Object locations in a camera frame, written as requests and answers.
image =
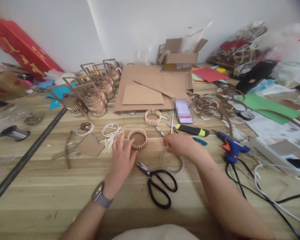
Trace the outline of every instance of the wristwatch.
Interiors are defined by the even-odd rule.
[[[112,203],[113,199],[109,200],[108,198],[102,195],[103,186],[104,182],[100,182],[97,185],[96,189],[92,193],[91,199],[97,204],[99,204],[101,207],[108,208]]]

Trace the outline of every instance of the yellow utility knife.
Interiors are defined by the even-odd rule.
[[[172,127],[176,128],[180,131],[183,131],[183,132],[186,132],[186,133],[189,133],[192,135],[200,136],[200,137],[206,137],[210,134],[210,132],[206,129],[190,127],[190,126],[182,125],[182,124],[173,124]]]

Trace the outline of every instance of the watch strap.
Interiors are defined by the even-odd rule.
[[[102,192],[100,192],[100,194],[96,196],[93,200],[103,208],[109,208],[113,201],[113,199],[109,200],[104,195],[102,195]]]

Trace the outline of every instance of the scissors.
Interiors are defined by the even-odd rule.
[[[156,177],[160,180],[160,182],[162,182],[162,184],[170,191],[170,192],[176,192],[178,190],[178,186],[177,186],[177,182],[176,179],[167,171],[165,170],[156,170],[156,171],[152,171],[150,172],[150,170],[147,168],[146,165],[144,165],[142,162],[138,162],[137,163],[138,168],[141,170],[141,172],[143,172],[145,175],[148,176],[148,188],[149,188],[149,193],[150,196],[153,200],[153,202],[162,209],[168,209],[171,207],[171,199],[169,197],[169,195],[161,188],[159,187],[157,184],[155,184],[151,178],[153,175],[156,175]],[[169,177],[173,180],[174,182],[174,189],[171,189],[163,180],[162,178],[157,174],[157,173],[165,173],[167,175],[169,175]],[[162,205],[159,202],[157,202],[157,200],[154,198],[153,194],[152,194],[152,189],[151,189],[151,185],[154,186],[156,189],[158,189],[160,192],[162,192],[168,199],[169,203],[167,205]]]

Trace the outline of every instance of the white cloth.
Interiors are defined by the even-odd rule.
[[[166,224],[124,232],[112,240],[199,240],[183,227]]]

